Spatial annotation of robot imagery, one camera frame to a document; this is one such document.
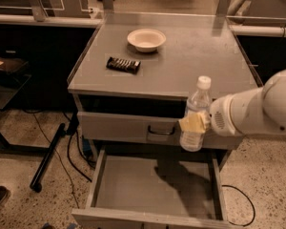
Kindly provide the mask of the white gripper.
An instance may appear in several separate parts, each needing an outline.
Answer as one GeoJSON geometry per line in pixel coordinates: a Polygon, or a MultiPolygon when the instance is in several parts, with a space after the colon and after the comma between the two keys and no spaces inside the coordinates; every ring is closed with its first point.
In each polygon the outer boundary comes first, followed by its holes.
{"type": "Polygon", "coordinates": [[[211,126],[215,133],[221,136],[241,136],[231,118],[231,104],[233,95],[228,94],[215,100],[210,107],[210,115],[207,112],[188,112],[179,119],[179,125],[183,132],[204,134],[211,126]]]}

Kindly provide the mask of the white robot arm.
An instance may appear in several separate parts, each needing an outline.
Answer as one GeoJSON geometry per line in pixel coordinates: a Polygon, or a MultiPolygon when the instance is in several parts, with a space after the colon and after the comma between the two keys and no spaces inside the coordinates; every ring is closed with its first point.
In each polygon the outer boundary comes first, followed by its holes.
{"type": "Polygon", "coordinates": [[[183,132],[204,134],[209,127],[221,136],[286,135],[286,70],[263,87],[215,100],[208,114],[200,111],[179,120],[183,132]]]}

